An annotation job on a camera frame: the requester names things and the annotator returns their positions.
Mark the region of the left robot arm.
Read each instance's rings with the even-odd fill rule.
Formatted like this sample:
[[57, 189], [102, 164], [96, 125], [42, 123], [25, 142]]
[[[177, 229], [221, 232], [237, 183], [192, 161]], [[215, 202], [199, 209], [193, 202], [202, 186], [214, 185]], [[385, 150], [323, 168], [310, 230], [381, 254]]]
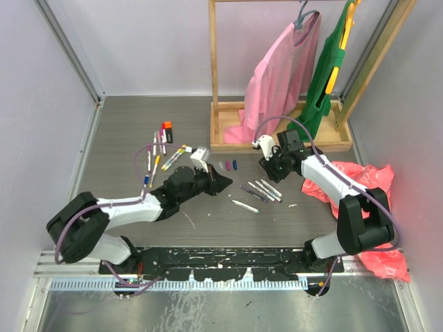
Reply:
[[139, 197], [97, 199], [82, 192], [46, 225], [56, 262], [73, 264], [90, 257], [112, 263], [123, 274], [133, 273], [138, 268], [136, 249], [128, 239], [108, 235], [108, 230], [169, 219], [182, 203], [201, 193], [215, 196], [232, 183], [208, 165], [207, 169], [178, 167], [162, 186]]

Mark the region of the blue band white pen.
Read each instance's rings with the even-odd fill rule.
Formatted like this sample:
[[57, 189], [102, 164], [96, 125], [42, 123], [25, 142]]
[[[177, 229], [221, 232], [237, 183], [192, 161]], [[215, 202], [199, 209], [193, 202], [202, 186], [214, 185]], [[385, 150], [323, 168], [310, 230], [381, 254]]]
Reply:
[[150, 176], [148, 174], [145, 175], [143, 179], [144, 188], [148, 188], [150, 185]]

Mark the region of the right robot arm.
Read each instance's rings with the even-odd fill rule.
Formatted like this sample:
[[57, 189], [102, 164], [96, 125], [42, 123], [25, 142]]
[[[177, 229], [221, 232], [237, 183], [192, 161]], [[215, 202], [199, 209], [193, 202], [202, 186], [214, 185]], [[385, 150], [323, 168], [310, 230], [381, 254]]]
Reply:
[[260, 136], [252, 146], [262, 151], [259, 164], [269, 180], [279, 183], [295, 172], [319, 186], [338, 207], [336, 231], [304, 244], [307, 270], [320, 272], [332, 257], [356, 255], [394, 240], [387, 194], [352, 180], [315, 146], [306, 146], [296, 130], [282, 131], [276, 138]]

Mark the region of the orange black highlighter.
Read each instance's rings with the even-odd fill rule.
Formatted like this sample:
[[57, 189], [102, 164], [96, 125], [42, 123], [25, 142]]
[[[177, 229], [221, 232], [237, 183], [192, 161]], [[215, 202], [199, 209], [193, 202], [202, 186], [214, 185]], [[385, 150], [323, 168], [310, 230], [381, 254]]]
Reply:
[[173, 143], [172, 123], [170, 121], [164, 122], [162, 124], [162, 129], [167, 143], [172, 144]]

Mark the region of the white pen teal tip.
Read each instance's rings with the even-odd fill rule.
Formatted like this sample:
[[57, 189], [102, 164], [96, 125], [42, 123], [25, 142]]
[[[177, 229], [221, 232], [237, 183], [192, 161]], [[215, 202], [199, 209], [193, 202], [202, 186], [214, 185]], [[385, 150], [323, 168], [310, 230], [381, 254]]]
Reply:
[[243, 202], [237, 201], [237, 200], [231, 200], [234, 204], [236, 204], [237, 206], [240, 206], [241, 208], [244, 208], [248, 211], [251, 211], [253, 213], [259, 214], [260, 211], [257, 208], [251, 207], [250, 205], [247, 205]]

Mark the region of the blue cap white marker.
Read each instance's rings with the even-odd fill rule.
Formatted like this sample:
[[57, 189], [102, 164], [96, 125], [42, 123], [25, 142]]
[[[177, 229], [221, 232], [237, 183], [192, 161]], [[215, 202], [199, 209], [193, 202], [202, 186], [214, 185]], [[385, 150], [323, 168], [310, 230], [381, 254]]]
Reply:
[[273, 190], [271, 190], [270, 188], [268, 188], [266, 185], [262, 184], [261, 182], [255, 180], [255, 183], [257, 185], [259, 185], [265, 192], [267, 192], [268, 194], [270, 194], [276, 201], [278, 202], [282, 202], [282, 199], [280, 198], [280, 196], [278, 194], [276, 194]]

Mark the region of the yellow cap white marker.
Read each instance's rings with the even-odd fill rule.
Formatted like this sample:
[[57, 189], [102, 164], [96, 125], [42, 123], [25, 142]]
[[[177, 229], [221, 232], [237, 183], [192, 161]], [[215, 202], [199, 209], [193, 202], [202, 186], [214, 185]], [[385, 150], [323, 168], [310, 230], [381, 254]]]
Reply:
[[168, 170], [171, 165], [181, 156], [186, 152], [186, 146], [182, 145], [161, 167], [161, 169], [163, 171]]

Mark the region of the purple cap white marker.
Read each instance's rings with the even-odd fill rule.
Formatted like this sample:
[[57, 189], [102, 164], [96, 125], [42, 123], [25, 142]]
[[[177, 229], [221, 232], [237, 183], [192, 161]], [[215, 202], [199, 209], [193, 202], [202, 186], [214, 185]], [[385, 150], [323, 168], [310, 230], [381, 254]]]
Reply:
[[261, 189], [260, 187], [258, 187], [257, 185], [253, 184], [252, 182], [248, 181], [248, 184], [255, 190], [257, 190], [259, 193], [263, 194], [267, 199], [269, 199], [270, 201], [275, 202], [275, 198], [274, 196], [268, 194], [267, 192], [265, 192], [263, 189]]

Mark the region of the magenta cap white pen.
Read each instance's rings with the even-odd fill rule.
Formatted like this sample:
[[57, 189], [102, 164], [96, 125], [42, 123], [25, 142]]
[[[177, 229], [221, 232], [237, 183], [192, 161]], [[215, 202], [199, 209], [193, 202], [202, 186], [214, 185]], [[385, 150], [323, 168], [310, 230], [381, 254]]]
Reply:
[[152, 171], [152, 153], [151, 147], [147, 147], [147, 172], [150, 173]]

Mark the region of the dark purple pen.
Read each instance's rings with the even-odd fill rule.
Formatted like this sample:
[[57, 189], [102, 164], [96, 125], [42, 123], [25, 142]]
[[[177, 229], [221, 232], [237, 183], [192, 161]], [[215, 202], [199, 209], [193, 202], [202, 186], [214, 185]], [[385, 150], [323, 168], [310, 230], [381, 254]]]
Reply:
[[244, 190], [245, 192], [247, 192], [248, 194], [254, 196], [255, 198], [257, 198], [257, 199], [259, 199], [259, 200], [261, 200], [261, 201], [263, 201], [263, 202], [265, 202], [265, 203], [268, 203], [268, 202], [269, 202], [268, 199], [266, 199], [266, 198], [260, 196], [259, 194], [256, 194], [256, 193], [253, 192], [252, 190], [247, 189], [247, 188], [244, 187], [243, 185], [240, 185], [239, 187], [240, 187], [240, 189]]

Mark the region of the grey white pen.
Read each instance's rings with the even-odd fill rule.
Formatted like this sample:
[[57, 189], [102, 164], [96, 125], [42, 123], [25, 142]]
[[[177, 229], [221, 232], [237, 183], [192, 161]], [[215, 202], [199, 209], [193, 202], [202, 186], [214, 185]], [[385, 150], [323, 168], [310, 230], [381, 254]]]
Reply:
[[156, 144], [157, 144], [157, 132], [154, 132], [153, 145], [152, 145], [152, 155], [157, 156], [156, 152]]

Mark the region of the orange cap white pen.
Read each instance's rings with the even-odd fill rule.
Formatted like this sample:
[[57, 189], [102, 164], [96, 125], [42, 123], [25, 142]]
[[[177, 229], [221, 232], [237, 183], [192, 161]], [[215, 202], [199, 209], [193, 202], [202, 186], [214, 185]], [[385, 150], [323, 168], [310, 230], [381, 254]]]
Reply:
[[150, 176], [149, 188], [153, 187], [154, 179], [155, 179], [156, 172], [157, 172], [157, 169], [158, 169], [158, 166], [159, 166], [159, 163], [160, 163], [160, 159], [161, 159], [160, 155], [156, 156], [156, 159], [154, 161], [154, 166], [153, 166], [152, 174]]

